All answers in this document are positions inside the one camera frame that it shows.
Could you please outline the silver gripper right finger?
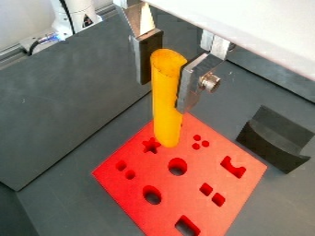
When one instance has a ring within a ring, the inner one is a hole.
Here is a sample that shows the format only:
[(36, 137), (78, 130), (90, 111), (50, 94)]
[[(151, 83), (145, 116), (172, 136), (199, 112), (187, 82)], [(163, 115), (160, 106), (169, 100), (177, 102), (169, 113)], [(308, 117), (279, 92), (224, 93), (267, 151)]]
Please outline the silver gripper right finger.
[(176, 110), (185, 113), (196, 104), (200, 93), (213, 93), (220, 85), (215, 70), (227, 60), (232, 43), (213, 33), (203, 30), (200, 48), (204, 50), (181, 68), (177, 89)]

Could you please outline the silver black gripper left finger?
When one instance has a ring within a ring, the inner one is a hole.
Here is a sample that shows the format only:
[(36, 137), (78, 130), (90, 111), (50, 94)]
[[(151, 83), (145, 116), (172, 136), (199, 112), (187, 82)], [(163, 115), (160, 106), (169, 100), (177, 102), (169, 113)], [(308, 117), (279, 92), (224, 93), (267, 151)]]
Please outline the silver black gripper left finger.
[(151, 81), (149, 56), (163, 48), (164, 32), (155, 27), (147, 2), (114, 1), (113, 4), (129, 30), (136, 81), (145, 85)]

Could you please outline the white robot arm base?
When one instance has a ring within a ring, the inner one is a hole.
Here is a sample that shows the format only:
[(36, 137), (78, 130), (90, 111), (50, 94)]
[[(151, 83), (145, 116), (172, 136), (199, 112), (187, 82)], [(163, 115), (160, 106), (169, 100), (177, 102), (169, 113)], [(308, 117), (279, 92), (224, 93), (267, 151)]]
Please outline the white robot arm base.
[(20, 41), (28, 56), (102, 21), (92, 0), (49, 0), (54, 12), (52, 27)]

